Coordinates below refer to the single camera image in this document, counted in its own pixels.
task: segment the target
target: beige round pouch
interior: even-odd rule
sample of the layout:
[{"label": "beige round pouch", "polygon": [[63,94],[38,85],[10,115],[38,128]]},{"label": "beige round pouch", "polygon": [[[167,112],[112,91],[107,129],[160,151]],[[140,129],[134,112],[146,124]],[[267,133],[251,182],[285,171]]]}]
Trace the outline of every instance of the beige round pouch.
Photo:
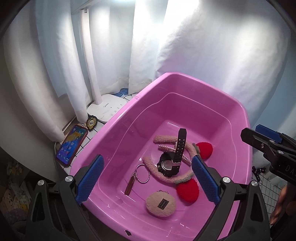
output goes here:
[{"label": "beige round pouch", "polygon": [[168,217],[176,210],[176,200],[166,192],[157,191],[146,199],[146,207],[155,216]]}]

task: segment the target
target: human hand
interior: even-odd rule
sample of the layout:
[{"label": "human hand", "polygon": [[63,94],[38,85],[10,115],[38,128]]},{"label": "human hand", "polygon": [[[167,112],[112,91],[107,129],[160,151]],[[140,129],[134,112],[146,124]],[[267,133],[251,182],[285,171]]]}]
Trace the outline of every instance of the human hand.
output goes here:
[{"label": "human hand", "polygon": [[[269,219],[270,225],[274,225],[279,218],[279,215],[282,211],[283,203],[284,203],[286,195],[287,195],[287,189],[288,189],[287,186],[285,186],[279,194],[279,198],[276,203],[276,207],[275,207],[274,211],[272,212],[272,214],[270,215],[270,219]],[[296,214],[296,201],[289,202],[289,204],[287,205],[287,208],[286,208],[286,214],[288,216],[292,216],[292,215]]]}]

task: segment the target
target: white curtain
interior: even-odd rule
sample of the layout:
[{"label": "white curtain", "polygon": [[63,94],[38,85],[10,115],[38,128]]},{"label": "white curtain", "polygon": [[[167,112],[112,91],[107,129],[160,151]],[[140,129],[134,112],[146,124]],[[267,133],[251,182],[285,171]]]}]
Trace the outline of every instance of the white curtain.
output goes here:
[{"label": "white curtain", "polygon": [[58,97],[67,94],[77,119],[84,123],[90,97],[74,38],[70,0],[35,0],[41,53]]},{"label": "white curtain", "polygon": [[68,98],[58,98],[50,83],[34,15],[34,4],[29,2],[11,23],[4,36],[5,60],[16,91],[38,127],[50,140],[62,141],[62,128],[74,112]]},{"label": "white curtain", "polygon": [[[36,17],[38,39],[31,41],[40,44],[39,55],[58,98],[68,95],[77,117],[84,120],[91,95],[85,85],[89,80],[81,41],[73,34],[80,25],[78,13],[71,21],[70,0],[34,4],[35,14],[30,17]],[[272,100],[278,96],[278,85],[287,85],[283,78],[291,71],[288,65],[285,69],[291,33],[266,0],[102,0],[89,7],[89,14],[101,94],[121,88],[136,93],[163,73],[179,71],[237,98],[247,109],[251,126],[269,119],[264,115],[270,114],[272,105],[281,108]],[[292,91],[288,96],[287,101],[294,101]],[[32,103],[24,104],[34,109]],[[291,110],[282,113],[277,120],[281,124],[271,127],[279,130],[289,125],[286,133],[295,133],[288,121]]]}]

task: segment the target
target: blue gripper pad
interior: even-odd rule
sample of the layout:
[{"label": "blue gripper pad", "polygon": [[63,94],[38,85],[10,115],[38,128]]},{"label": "blue gripper pad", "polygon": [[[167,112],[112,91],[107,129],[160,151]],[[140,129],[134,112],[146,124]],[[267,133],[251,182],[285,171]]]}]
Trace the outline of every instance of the blue gripper pad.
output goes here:
[{"label": "blue gripper pad", "polygon": [[279,133],[263,126],[263,125],[258,125],[256,126],[255,131],[259,132],[261,135],[264,135],[271,140],[274,140],[276,143],[281,143],[282,138],[280,137]]},{"label": "blue gripper pad", "polygon": [[79,205],[86,201],[104,169],[104,158],[99,155],[77,186],[76,201]]},{"label": "blue gripper pad", "polygon": [[192,158],[191,166],[208,200],[217,205],[220,202],[219,187],[217,183],[197,156]]}]

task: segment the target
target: red phone case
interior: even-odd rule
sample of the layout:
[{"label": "red phone case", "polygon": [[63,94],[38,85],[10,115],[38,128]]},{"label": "red phone case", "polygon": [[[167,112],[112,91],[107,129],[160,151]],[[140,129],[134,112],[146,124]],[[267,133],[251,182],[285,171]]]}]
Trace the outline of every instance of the red phone case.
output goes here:
[{"label": "red phone case", "polygon": [[[68,164],[66,165],[65,163],[63,163],[62,161],[60,161],[60,160],[57,158],[57,155],[58,155],[60,149],[62,148],[63,144],[65,143],[65,141],[66,141],[68,135],[72,132],[72,130],[73,130],[75,127],[77,127],[77,128],[81,128],[81,129],[84,129],[84,130],[86,130],[86,132],[85,132],[84,136],[82,137],[81,141],[79,142],[79,144],[77,145],[75,151],[73,152],[73,155],[69,158],[69,162],[68,162]],[[76,155],[76,153],[77,153],[79,147],[81,146],[82,142],[83,142],[84,139],[86,138],[88,132],[89,132],[89,131],[88,131],[87,128],[85,128],[85,127],[83,127],[83,126],[80,126],[80,125],[75,125],[75,126],[73,126],[73,128],[71,129],[71,131],[69,131],[69,133],[67,134],[65,140],[63,141],[62,145],[60,146],[60,148],[59,148],[59,150],[57,151],[57,154],[56,154],[56,156],[55,156],[55,159],[56,159],[56,160],[57,160],[62,166],[64,166],[64,167],[69,167],[69,166],[71,165],[74,156]]]}]

